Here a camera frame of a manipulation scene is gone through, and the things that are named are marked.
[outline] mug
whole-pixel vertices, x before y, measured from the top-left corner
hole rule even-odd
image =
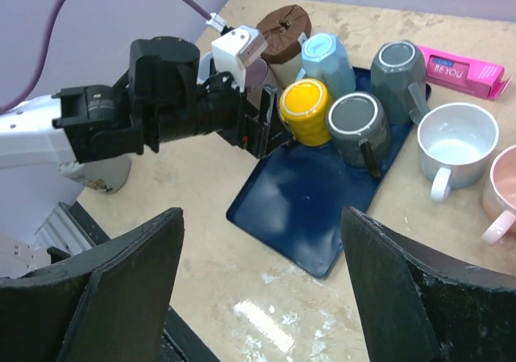
[[[199,61],[198,84],[204,81],[212,74],[217,73],[213,59],[213,53],[208,52]],[[278,97],[281,94],[281,88],[278,86],[274,73],[270,70],[267,62],[263,58],[256,59],[246,71],[245,85],[248,89],[247,99],[256,108],[260,109],[261,91],[265,85],[271,85],[278,89]]]
[[[516,145],[498,155],[482,194],[482,206],[493,223],[482,240],[494,245],[505,233],[516,233]]]
[[[324,83],[333,98],[356,89],[356,77],[347,51],[335,34],[318,33],[302,46],[302,69],[296,80],[315,78]]]
[[[377,98],[365,92],[342,96],[330,107],[327,126],[344,163],[366,167],[371,177],[381,177],[378,164],[389,154],[392,138]]]
[[[419,124],[430,112],[425,98],[427,67],[421,50],[409,41],[385,44],[371,65],[371,93],[381,101],[391,124]]]
[[[62,175],[85,187],[99,193],[113,194],[127,182],[131,171],[131,157],[121,155],[95,162],[60,164],[58,169]]]
[[[418,127],[419,166],[432,181],[431,199],[478,181],[498,143],[498,124],[485,109],[453,102],[425,115]]]
[[[261,56],[280,86],[286,88],[296,81],[302,67],[302,45],[312,32],[310,16],[299,5],[283,6],[265,15],[256,28],[267,41]]]
[[[295,81],[280,97],[280,119],[299,143],[320,146],[330,140],[326,127],[330,104],[331,96],[321,81],[314,78]]]

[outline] table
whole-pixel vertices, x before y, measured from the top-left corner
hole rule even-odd
[[[304,0],[230,0],[221,15],[233,26],[256,25],[292,3],[306,9],[314,32],[338,34],[358,67],[369,68],[382,44],[411,40],[516,71],[516,23]],[[211,29],[202,35],[202,54],[217,36]],[[512,85],[488,102],[434,85],[430,105],[471,102],[489,110],[501,129],[498,153],[516,144],[515,90]],[[489,225],[480,205],[485,179],[433,203],[417,148],[412,131],[368,213],[450,256],[516,275],[515,238],[495,247],[480,241]],[[184,209],[185,246],[171,304],[221,360],[368,360],[343,256],[328,279],[318,281],[226,220],[255,165],[219,136],[199,136],[135,157],[117,194],[86,189],[78,201],[111,237],[171,206]]]

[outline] blue tray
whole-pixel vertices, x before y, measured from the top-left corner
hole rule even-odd
[[[370,71],[354,70],[356,90],[369,92]],[[428,99],[429,85],[426,93]],[[411,128],[391,126],[393,146],[381,164],[382,173],[394,162]],[[380,182],[366,169],[345,165],[331,141],[316,148],[295,143],[258,162],[226,216],[310,275],[325,278],[343,250],[343,208],[365,212]]]

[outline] dark gray mug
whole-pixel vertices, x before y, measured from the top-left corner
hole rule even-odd
[[[371,65],[371,92],[385,109],[389,123],[419,124],[430,112],[425,98],[427,67],[410,41],[385,44]]]
[[[379,164],[389,154],[392,138],[377,98],[366,92],[342,96],[330,107],[327,126],[345,164],[367,168],[371,177],[381,177]]]

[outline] pink mug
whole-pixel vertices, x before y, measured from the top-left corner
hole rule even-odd
[[[482,194],[482,206],[493,220],[482,240],[494,245],[508,231],[516,233],[516,145],[498,155]]]

